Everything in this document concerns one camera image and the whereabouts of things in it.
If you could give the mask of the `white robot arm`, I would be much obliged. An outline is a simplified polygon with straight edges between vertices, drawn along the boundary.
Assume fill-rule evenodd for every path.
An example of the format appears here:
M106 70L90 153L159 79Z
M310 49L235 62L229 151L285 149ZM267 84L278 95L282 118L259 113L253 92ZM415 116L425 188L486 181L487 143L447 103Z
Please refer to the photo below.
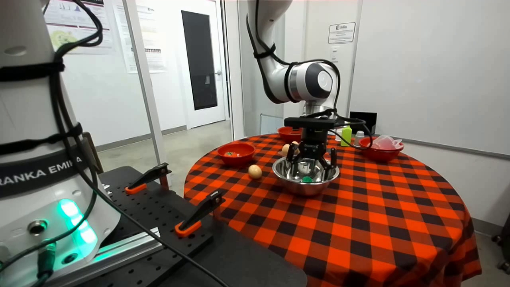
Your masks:
M272 27L289 3L291 0L248 0L245 27L269 100L305 103L302 116L283 119L285 126L302 130L301 143L291 145L283 159L286 175L326 178L334 172L334 156L325 159L326 134L334 127L334 121L329 119L333 108L323 110L321 103L339 94L340 76L329 60L286 62L275 54Z

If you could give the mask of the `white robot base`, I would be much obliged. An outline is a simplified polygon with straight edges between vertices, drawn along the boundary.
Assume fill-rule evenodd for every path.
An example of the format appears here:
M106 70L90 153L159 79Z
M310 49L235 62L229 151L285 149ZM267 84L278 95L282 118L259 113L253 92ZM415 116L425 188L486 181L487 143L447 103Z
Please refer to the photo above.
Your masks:
M85 154L62 82L49 0L0 0L0 287L60 283L87 267L119 223Z

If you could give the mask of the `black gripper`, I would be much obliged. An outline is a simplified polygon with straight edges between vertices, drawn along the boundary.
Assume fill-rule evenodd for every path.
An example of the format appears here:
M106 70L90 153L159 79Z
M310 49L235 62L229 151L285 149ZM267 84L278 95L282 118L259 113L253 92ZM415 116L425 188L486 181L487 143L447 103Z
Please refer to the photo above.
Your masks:
M286 175L293 177L297 157L315 157L321 159L326 149L326 134L336 126L334 119L329 118L286 118L288 127L301 127L301 143L289 143L286 151ZM336 151L329 149L328 175L334 175L336 170Z

